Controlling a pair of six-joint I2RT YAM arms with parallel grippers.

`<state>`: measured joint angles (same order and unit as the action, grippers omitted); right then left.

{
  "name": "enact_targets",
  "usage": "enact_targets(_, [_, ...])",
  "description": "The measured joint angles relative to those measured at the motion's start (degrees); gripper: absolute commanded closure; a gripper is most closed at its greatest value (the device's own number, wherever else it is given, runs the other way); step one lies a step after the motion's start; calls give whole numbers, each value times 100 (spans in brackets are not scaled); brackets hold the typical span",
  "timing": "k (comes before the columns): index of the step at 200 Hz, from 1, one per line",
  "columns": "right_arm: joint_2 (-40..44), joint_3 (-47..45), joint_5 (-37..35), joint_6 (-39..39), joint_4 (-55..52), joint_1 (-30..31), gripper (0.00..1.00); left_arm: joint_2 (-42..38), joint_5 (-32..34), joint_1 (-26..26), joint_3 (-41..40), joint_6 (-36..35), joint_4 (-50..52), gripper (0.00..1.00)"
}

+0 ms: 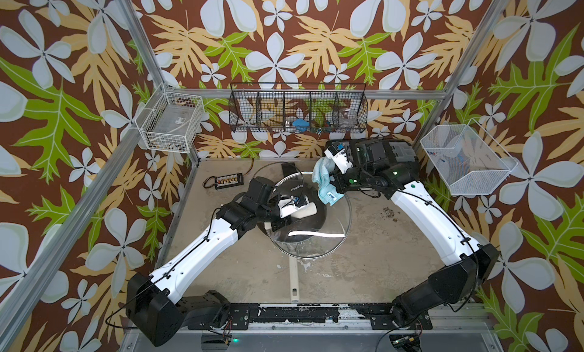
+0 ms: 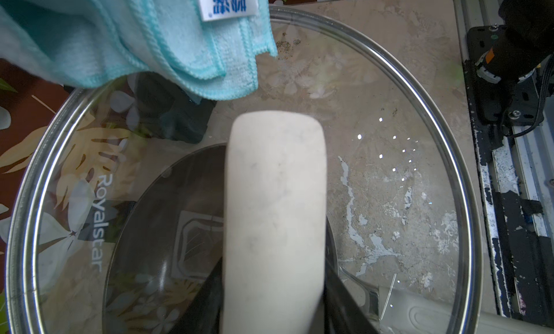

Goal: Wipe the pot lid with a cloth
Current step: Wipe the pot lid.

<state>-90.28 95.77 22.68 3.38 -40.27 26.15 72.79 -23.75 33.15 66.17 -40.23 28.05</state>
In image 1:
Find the light blue cloth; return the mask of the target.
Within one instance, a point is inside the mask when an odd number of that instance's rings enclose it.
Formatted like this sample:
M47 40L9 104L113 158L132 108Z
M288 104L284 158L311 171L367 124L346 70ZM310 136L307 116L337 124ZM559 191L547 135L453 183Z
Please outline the light blue cloth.
M337 192L336 187L332 184L331 173L336 169L335 162L327 157L321 157L312 171L312 182L318 185L318 197L324 205L333 206L343 194Z

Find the glass pot lid cream handle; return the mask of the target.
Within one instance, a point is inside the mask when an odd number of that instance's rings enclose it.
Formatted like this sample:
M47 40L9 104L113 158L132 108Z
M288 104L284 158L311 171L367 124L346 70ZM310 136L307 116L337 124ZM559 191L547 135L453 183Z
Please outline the glass pot lid cream handle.
M352 223L352 209L348 197L344 196L333 206L324 205L318 197L318 185L312 182L312 171L316 161L273 161L262 165L255 170L254 177L265 177L275 184L275 193L290 194L292 196L305 195L311 204L313 215L322 215L325 224L322 228L324 239L322 245L325 246L327 253L318 258L328 256L339 248L348 238ZM283 163L294 163L299 170L299 175L295 178L283 179L281 165ZM272 221L272 227L280 221Z

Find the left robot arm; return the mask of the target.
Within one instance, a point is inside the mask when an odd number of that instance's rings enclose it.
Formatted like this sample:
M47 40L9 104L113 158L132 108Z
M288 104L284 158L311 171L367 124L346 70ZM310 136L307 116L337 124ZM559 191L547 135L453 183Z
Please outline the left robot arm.
M131 278L124 307L127 317L155 347L186 326L223 326L229 302L216 291L185 297L189 286L258 224L287 220L309 205L303 195L284 195L271 180L253 178L248 190L218 208L208 227L177 256L149 275Z

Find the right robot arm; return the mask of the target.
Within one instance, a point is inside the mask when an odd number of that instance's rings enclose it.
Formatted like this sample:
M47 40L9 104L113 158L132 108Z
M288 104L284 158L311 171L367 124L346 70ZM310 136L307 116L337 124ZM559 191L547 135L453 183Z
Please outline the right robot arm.
M442 304L467 301L493 270L499 252L480 244L436 204L421 183L415 150L399 139L330 140L325 157L339 194L374 190L398 206L422 231L444 266L392 302L389 318L397 328Z

